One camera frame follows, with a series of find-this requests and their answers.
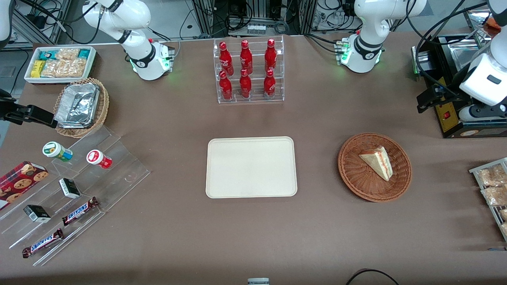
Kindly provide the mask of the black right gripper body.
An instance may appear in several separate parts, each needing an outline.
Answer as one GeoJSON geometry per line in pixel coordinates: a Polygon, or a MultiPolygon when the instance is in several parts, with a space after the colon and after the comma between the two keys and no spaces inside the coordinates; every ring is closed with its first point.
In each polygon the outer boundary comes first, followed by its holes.
{"type": "Polygon", "coordinates": [[[23,124],[29,122],[25,119],[27,107],[16,103],[16,99],[11,97],[9,92],[0,89],[0,118],[14,124],[23,124]]]}

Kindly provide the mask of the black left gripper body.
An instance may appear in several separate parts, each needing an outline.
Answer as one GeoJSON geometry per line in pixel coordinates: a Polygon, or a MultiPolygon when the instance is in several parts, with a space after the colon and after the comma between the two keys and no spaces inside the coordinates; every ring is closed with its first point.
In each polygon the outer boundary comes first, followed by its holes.
{"type": "Polygon", "coordinates": [[[451,102],[464,101],[463,92],[455,84],[433,83],[433,108],[451,102]]]}

